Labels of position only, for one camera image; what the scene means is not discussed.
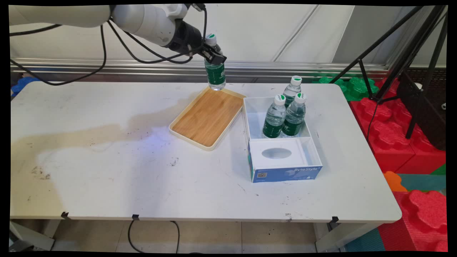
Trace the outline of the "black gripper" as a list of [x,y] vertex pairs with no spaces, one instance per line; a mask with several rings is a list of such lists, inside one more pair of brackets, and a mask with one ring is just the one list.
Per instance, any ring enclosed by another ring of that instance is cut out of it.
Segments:
[[227,57],[223,54],[221,47],[217,43],[210,45],[205,42],[203,49],[201,49],[204,37],[199,29],[184,20],[175,20],[175,25],[176,29],[173,38],[167,44],[168,49],[178,53],[173,57],[198,54],[210,65],[221,65],[225,63]]

